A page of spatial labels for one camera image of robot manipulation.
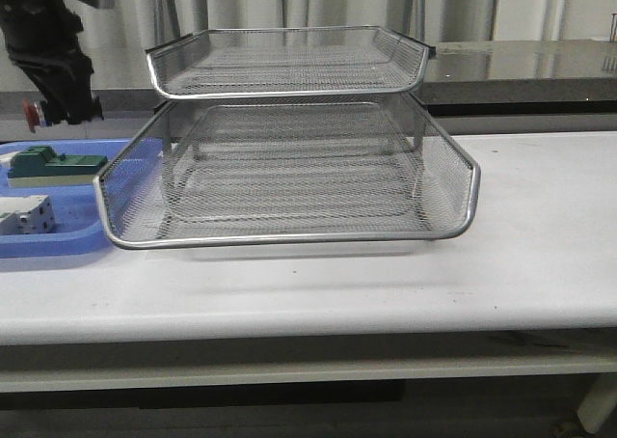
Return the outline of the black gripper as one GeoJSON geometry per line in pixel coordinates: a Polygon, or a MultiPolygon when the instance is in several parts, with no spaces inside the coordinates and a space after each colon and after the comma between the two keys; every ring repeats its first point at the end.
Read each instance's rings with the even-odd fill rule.
{"type": "MultiPolygon", "coordinates": [[[[111,1],[78,0],[96,9],[111,1]]],[[[11,61],[26,69],[54,119],[88,118],[94,96],[92,61],[81,50],[81,17],[65,0],[1,0],[1,30],[11,61]]]]}

